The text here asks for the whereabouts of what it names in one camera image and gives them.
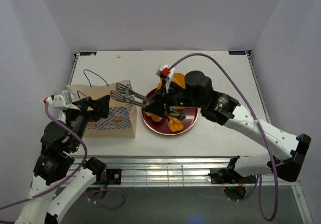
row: paper bag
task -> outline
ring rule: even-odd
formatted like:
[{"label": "paper bag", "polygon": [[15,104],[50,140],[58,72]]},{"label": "paper bag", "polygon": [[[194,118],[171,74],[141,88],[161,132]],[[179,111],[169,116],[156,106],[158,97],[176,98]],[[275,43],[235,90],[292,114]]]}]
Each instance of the paper bag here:
[{"label": "paper bag", "polygon": [[[129,80],[120,81],[132,89]],[[79,100],[77,91],[81,91],[86,96],[92,97],[96,100],[107,94],[111,90],[116,90],[116,83],[109,84],[108,86],[89,86],[89,85],[67,85],[67,88],[74,94],[73,101]],[[127,98],[134,99],[133,96],[126,95]],[[137,108],[131,103],[117,102],[110,99],[109,102],[109,115],[106,119],[101,119],[97,122],[90,122],[87,125],[84,137],[97,138],[97,137],[126,137],[135,138],[137,122]]]}]

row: white table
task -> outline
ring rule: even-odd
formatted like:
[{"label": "white table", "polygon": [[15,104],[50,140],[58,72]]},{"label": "white table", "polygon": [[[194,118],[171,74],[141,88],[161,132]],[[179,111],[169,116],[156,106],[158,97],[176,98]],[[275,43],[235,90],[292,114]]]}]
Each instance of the white table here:
[{"label": "white table", "polygon": [[[156,70],[160,64],[172,65],[179,58],[195,51],[114,51],[97,52],[94,56],[79,56],[71,84],[88,84],[83,74],[90,69],[109,83],[127,80],[133,90],[147,94],[159,83]],[[232,77],[251,103],[259,118],[266,120],[262,99],[255,82],[247,55],[229,55],[227,51],[198,51],[215,58]],[[194,56],[176,67],[183,74],[200,70],[212,79],[216,91],[225,92],[244,104],[234,87],[219,68],[209,59]],[[104,82],[90,75],[93,85]],[[140,157],[212,157],[234,155],[257,155],[266,150],[244,135],[206,120],[199,114],[195,125],[186,133],[166,137],[148,129],[137,108],[136,138],[84,138],[90,156],[140,156]],[[80,149],[76,156],[83,155]]]}]

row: wall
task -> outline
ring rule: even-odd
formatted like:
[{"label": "wall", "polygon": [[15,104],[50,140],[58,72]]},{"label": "wall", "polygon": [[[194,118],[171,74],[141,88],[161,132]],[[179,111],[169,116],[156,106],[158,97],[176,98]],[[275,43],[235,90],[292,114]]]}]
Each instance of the wall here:
[{"label": "wall", "polygon": [[280,0],[253,48],[255,72],[274,125],[312,137],[300,179],[321,223],[321,0]]},{"label": "wall", "polygon": [[73,53],[252,49],[278,0],[44,0]]},{"label": "wall", "polygon": [[[43,0],[0,0],[0,206],[26,198],[45,125],[43,99],[64,88],[73,55]],[[23,205],[0,212],[15,220]]]}]

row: red plate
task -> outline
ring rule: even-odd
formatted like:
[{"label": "red plate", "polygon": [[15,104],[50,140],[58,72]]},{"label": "red plate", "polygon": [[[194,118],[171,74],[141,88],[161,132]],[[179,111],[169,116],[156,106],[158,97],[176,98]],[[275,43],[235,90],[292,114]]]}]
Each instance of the red plate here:
[{"label": "red plate", "polygon": [[[156,88],[150,91],[146,97],[152,98],[155,92],[156,92]],[[169,118],[167,116],[165,116],[161,121],[155,122],[151,119],[151,117],[146,115],[143,108],[141,108],[141,116],[142,116],[142,119],[144,120],[144,123],[147,125],[147,127],[149,127],[154,132],[161,135],[179,135],[189,130],[195,124],[199,114],[198,109],[194,107],[187,107],[180,111],[182,111],[186,116],[186,118],[182,121],[184,128],[183,130],[175,133],[172,133],[169,130],[169,126],[168,126]]]}]

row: bag handle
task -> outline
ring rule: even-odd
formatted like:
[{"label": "bag handle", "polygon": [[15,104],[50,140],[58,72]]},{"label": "bag handle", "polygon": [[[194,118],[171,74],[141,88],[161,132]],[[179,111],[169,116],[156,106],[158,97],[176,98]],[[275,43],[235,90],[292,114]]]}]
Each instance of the bag handle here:
[{"label": "bag handle", "polygon": [[90,82],[88,76],[86,75],[86,72],[85,72],[85,71],[91,72],[92,74],[95,74],[97,77],[100,77],[100,78],[106,83],[107,87],[109,87],[107,81],[106,81],[102,76],[98,75],[97,73],[95,73],[95,72],[93,72],[93,71],[91,71],[91,70],[89,70],[89,69],[84,69],[84,75],[85,75],[85,77],[87,78],[90,87],[92,87],[92,85],[91,85],[91,82]]}]

